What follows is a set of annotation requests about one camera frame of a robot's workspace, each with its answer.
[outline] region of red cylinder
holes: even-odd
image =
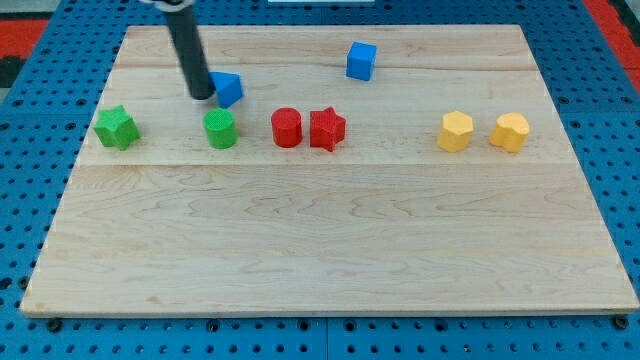
[[[280,108],[271,115],[273,141],[283,148],[294,147],[302,141],[302,116],[293,108]]]

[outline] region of green cylinder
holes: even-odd
[[[226,109],[211,110],[204,116],[204,129],[209,144],[216,149],[232,147],[238,140],[238,132],[233,122],[233,114]]]

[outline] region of wooden board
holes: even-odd
[[[211,149],[162,27],[127,32],[99,108],[143,134],[89,131],[21,308],[34,317],[471,316],[626,313],[638,300],[517,26],[203,27],[242,75],[239,142]],[[375,78],[345,78],[352,41]],[[308,112],[347,118],[334,153]],[[305,138],[271,140],[295,106]],[[474,117],[468,149],[436,146]],[[488,144],[521,112],[519,154]]]

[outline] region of yellow hexagonal block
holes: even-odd
[[[448,152],[464,150],[469,145],[473,133],[473,119],[471,116],[454,111],[442,116],[438,146]]]
[[[529,122],[519,113],[504,114],[496,121],[489,143],[508,152],[518,152],[529,135]]]

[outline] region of blue cube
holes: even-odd
[[[376,50],[375,45],[354,42],[347,55],[347,76],[369,81],[376,62]]]
[[[243,96],[240,75],[213,71],[211,80],[216,86],[218,104],[227,109]]]

